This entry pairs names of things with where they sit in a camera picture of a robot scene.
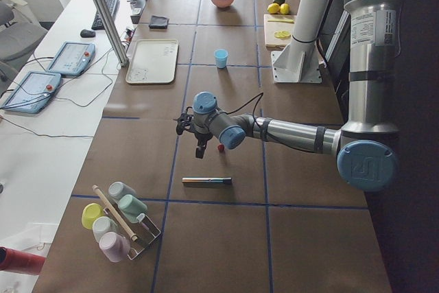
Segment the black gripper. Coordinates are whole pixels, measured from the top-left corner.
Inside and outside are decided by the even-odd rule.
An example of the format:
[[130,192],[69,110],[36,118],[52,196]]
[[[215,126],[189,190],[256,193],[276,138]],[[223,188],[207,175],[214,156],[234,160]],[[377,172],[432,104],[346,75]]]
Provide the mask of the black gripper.
[[190,113],[191,106],[186,107],[185,111],[176,118],[176,134],[182,135],[183,132],[192,133],[198,140],[197,147],[195,149],[195,157],[197,159],[203,159],[206,150],[207,142],[210,140],[210,133],[199,132],[195,127],[194,114]]

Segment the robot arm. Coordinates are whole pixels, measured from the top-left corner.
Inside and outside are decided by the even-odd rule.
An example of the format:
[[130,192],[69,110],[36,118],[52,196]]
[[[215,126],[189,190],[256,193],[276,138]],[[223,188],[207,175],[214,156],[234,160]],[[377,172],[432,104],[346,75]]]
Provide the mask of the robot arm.
[[[292,39],[272,53],[277,83],[310,82],[318,70],[316,41],[330,0],[300,0]],[[274,142],[303,152],[332,154],[340,176],[363,191],[380,191],[394,181],[398,158],[393,147],[398,128],[390,121],[394,60],[404,0],[344,0],[351,18],[348,120],[339,129],[309,126],[245,114],[232,116],[214,94],[198,93],[177,119],[176,132],[191,132],[204,156],[208,141],[217,138],[236,148],[246,137]]]

